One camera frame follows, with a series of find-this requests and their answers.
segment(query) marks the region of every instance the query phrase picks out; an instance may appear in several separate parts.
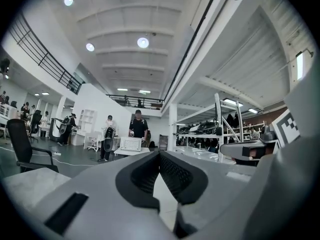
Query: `table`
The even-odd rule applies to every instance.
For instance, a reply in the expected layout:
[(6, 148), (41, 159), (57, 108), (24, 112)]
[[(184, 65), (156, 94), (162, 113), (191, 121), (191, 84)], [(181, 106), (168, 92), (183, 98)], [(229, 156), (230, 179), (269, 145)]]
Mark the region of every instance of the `table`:
[(32, 211), (42, 198), (69, 180), (53, 170), (40, 168), (6, 177), (2, 183), (12, 201)]
[(143, 153), (150, 152), (148, 147), (142, 147), (140, 152), (137, 151), (130, 151), (130, 150), (122, 150), (121, 148), (118, 148), (114, 151), (115, 155), (124, 155), (124, 156), (135, 156)]
[(38, 136), (40, 136), (41, 131), (44, 131), (45, 132), (45, 137), (49, 138), (50, 126), (42, 127), (42, 126), (39, 125)]

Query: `cable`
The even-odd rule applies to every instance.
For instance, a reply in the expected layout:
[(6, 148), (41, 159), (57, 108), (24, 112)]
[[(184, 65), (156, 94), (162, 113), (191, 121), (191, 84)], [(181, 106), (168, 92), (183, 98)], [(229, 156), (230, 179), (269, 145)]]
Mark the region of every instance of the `cable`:
[[(7, 151), (15, 152), (14, 150), (7, 149), (7, 148), (4, 148), (2, 146), (0, 146), (0, 149), (4, 149), (4, 150), (7, 150)], [(50, 157), (49, 155), (46, 155), (46, 154), (32, 154), (32, 155), (33, 156), (40, 156), (40, 157)], [(52, 158), (52, 159), (56, 160), (58, 163), (66, 164), (66, 165), (70, 165), (70, 166), (90, 166), (90, 167), (95, 166), (95, 165), (88, 165), (88, 164), (71, 164), (71, 163), (67, 163), (67, 162), (61, 162), (56, 158)]]

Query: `round ceiling light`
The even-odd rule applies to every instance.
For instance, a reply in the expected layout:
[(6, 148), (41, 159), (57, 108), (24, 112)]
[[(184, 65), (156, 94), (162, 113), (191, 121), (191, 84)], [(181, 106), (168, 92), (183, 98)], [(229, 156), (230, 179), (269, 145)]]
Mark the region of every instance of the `round ceiling light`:
[(72, 5), (73, 2), (74, 2), (74, 0), (64, 0), (64, 4), (65, 4), (66, 6)]
[(139, 38), (137, 43), (138, 43), (138, 46), (143, 49), (149, 46), (149, 40), (146, 39), (145, 37)]
[(95, 50), (95, 47), (92, 43), (87, 43), (85, 47), (89, 52), (93, 52)]

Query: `railing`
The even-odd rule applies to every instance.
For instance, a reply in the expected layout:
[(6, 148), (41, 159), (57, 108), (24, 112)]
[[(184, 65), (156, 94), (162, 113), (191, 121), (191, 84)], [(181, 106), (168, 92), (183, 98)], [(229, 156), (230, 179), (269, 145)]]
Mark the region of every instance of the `railing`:
[(81, 83), (52, 56), (33, 32), (22, 13), (13, 21), (10, 27), (10, 33), (17, 45), (19, 45), (38, 66), (43, 68), (70, 91), (75, 94), (78, 93)]
[(115, 102), (123, 107), (139, 109), (160, 110), (163, 106), (163, 99), (134, 97), (126, 95), (108, 95)]

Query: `black office chair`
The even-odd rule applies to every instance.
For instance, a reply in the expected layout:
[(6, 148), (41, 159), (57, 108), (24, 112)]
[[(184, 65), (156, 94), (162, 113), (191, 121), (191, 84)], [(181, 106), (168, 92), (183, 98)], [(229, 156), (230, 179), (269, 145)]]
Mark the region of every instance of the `black office chair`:
[[(50, 150), (31, 146), (27, 135), (26, 125), (23, 120), (11, 119), (7, 122), (7, 128), (17, 158), (16, 165), (20, 166), (21, 173), (40, 168), (49, 168), (57, 173), (59, 172), (58, 167), (54, 165), (52, 152)], [(30, 162), (33, 150), (48, 153), (51, 164)]]
[(36, 140), (37, 142), (39, 142), (38, 139), (36, 139), (35, 137), (32, 137), (32, 134), (38, 133), (41, 118), (42, 118), (41, 111), (36, 110), (34, 115), (32, 116), (32, 121), (30, 124), (30, 134), (29, 134), (30, 140)]

